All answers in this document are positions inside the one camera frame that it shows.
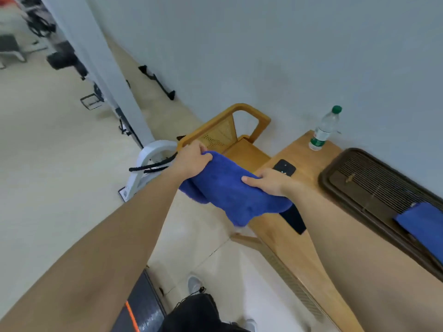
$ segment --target orange stripe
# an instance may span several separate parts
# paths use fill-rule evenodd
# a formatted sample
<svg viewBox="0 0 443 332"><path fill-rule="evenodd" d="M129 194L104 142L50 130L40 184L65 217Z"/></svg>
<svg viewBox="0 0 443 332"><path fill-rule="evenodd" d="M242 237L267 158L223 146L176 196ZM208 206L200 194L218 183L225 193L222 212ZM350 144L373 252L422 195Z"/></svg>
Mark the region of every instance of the orange stripe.
<svg viewBox="0 0 443 332"><path fill-rule="evenodd" d="M136 318L134 317L134 313L132 312L132 309L131 309L131 307L129 306L129 302L126 301L125 304L126 304L126 308L128 309L129 315L131 316L132 325L134 326L134 330L135 330L136 332L140 332L140 330L138 329L138 324L137 324Z"/></svg>

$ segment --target green bottle cap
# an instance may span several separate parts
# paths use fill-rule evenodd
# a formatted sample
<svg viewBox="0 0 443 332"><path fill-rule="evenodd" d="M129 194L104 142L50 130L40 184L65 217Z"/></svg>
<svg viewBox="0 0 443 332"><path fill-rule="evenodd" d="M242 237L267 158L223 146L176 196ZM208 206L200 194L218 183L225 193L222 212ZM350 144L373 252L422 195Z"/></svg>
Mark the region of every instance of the green bottle cap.
<svg viewBox="0 0 443 332"><path fill-rule="evenodd" d="M338 113L340 113L341 110L342 110L341 106L334 106L334 107L332 107L332 112L333 112L334 114L338 114Z"/></svg>

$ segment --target wooden chair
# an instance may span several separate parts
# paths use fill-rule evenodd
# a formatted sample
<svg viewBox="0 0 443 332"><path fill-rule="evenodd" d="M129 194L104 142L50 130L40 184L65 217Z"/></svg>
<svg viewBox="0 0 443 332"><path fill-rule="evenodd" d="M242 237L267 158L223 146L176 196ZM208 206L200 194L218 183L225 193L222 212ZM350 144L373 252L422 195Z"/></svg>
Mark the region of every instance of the wooden chair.
<svg viewBox="0 0 443 332"><path fill-rule="evenodd" d="M258 125L249 135L237 137L233 113L245 111L258 119ZM228 157L249 172L254 172L269 160L269 156L253 145L263 130L269 125L271 118L247 104L235 104L205 123L193 133L182 138L177 151L200 140L208 150L217 151Z"/></svg>

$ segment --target wooden table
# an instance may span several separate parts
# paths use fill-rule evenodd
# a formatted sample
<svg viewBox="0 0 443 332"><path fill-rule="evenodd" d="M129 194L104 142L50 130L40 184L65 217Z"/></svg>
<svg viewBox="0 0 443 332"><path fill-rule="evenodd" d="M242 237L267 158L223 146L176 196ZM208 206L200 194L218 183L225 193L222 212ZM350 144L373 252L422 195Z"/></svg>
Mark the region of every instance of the wooden table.
<svg viewBox="0 0 443 332"><path fill-rule="evenodd" d="M312 135L312 131L307 132L263 167L271 168L285 159L297 168L293 179L325 194L318 186L318 175L341 149L326 142L322 150L313 151L308 146ZM270 213L252 219L249 227L257 238L235 234L231 239L260 251L317 319L326 315L343 332L363 331L326 274L307 231L299 235L279 214Z"/></svg>

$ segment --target bottle label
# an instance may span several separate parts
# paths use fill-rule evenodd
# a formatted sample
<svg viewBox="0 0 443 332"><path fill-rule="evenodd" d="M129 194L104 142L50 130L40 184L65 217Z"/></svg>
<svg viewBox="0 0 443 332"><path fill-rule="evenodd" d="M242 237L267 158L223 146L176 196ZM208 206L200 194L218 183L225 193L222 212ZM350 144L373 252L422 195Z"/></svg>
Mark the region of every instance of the bottle label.
<svg viewBox="0 0 443 332"><path fill-rule="evenodd" d="M317 147L321 147L325 144L326 140L329 138L329 135L330 133L316 128L314 137L311 139L311 143Z"/></svg>

